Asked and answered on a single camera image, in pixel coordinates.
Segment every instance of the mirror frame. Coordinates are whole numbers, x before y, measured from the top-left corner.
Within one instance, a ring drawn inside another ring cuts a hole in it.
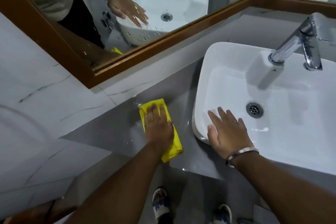
[[[319,12],[336,19],[336,4],[310,0],[238,0],[92,70],[30,0],[1,0],[0,12],[89,89],[175,44],[250,7],[301,14]]]

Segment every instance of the white sink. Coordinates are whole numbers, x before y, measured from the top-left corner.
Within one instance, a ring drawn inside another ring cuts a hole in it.
[[[307,71],[305,58],[292,54],[285,65],[267,60],[270,49],[215,43],[204,57],[199,78],[193,130],[207,141],[207,111],[230,109],[241,117],[264,157],[336,175],[336,63],[322,60],[322,71]],[[246,105],[263,107],[260,118]]]
[[[126,40],[142,45],[162,34],[173,31],[207,15],[209,0],[133,0],[146,10],[148,25],[141,22],[138,28],[129,18],[117,18]],[[172,15],[171,21],[163,21],[162,14]]]

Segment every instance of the folded cloth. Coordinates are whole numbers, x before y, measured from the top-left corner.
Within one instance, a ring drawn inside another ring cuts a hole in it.
[[[159,114],[160,114],[160,105],[163,105],[165,107],[165,110],[166,110],[167,121],[171,120],[171,118],[169,116],[169,113],[168,113],[166,103],[163,99],[153,100],[153,101],[150,101],[148,103],[145,103],[145,104],[139,106],[139,112],[140,112],[140,117],[141,117],[141,120],[142,120],[142,125],[143,125],[143,130],[144,131],[145,131],[145,114],[147,113],[147,108],[152,106],[152,104],[156,104],[156,107],[159,110]],[[173,144],[163,154],[162,161],[164,163],[166,163],[181,152],[183,152],[182,145],[181,145],[181,142],[180,142],[180,139],[179,139],[179,135],[177,134],[177,131],[176,131],[175,126],[174,126],[174,141],[173,141]]]

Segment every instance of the countertop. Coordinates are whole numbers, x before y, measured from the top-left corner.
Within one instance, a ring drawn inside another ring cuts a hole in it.
[[[200,59],[192,63],[62,138],[133,157],[145,145],[138,106],[163,98],[183,146],[183,153],[171,159],[168,165],[215,179],[237,181],[240,174],[227,167],[211,146],[198,140],[191,128],[202,62],[203,59]],[[277,164],[298,177],[336,193],[336,176]]]

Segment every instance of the drain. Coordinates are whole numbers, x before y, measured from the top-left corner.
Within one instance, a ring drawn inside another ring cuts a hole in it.
[[[264,114],[264,110],[261,105],[255,102],[248,103],[246,105],[246,111],[251,117],[256,119],[260,118]]]
[[[163,21],[171,21],[173,16],[170,13],[165,13],[161,15],[161,20]]]

